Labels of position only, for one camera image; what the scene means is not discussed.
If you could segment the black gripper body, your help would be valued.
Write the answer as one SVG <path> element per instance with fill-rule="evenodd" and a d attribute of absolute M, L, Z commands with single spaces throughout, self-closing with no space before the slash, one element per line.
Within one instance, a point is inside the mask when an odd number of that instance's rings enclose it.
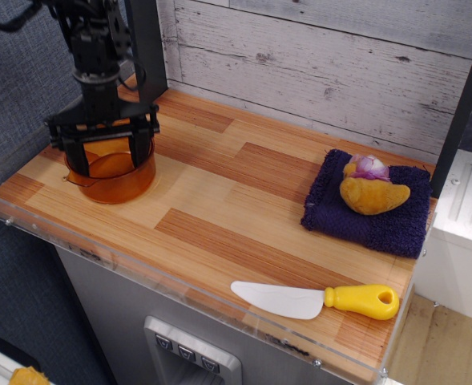
<path fill-rule="evenodd" d="M 52 147 L 63 151 L 69 144 L 123 137 L 140 145 L 143 141 L 136 137 L 138 134 L 153 137 L 159 132 L 159 107 L 120 99 L 117 71 L 99 75 L 74 71 L 72 75 L 80 84 L 82 97 L 73 106 L 46 119 Z"/>

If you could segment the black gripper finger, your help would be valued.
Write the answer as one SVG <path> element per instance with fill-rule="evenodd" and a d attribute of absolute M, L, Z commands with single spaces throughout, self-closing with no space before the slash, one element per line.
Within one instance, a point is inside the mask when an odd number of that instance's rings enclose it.
<path fill-rule="evenodd" d="M 81 176 L 89 176 L 89 161 L 81 140 L 65 138 L 63 140 L 64 152 L 71 169 Z"/>
<path fill-rule="evenodd" d="M 147 129 L 133 131 L 129 137 L 131 160 L 135 168 L 148 158 L 151 151 L 151 138 L 151 132 Z"/>

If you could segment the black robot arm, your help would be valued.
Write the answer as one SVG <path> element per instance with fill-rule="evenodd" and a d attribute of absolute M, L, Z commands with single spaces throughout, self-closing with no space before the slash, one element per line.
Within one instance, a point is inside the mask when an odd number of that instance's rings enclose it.
<path fill-rule="evenodd" d="M 120 62 L 131 56 L 131 33 L 116 1 L 47 1 L 73 56 L 79 101 L 46 119 L 50 143 L 71 169 L 89 176 L 85 144 L 125 138 L 134 168 L 150 156 L 159 132 L 158 106 L 120 99 Z"/>

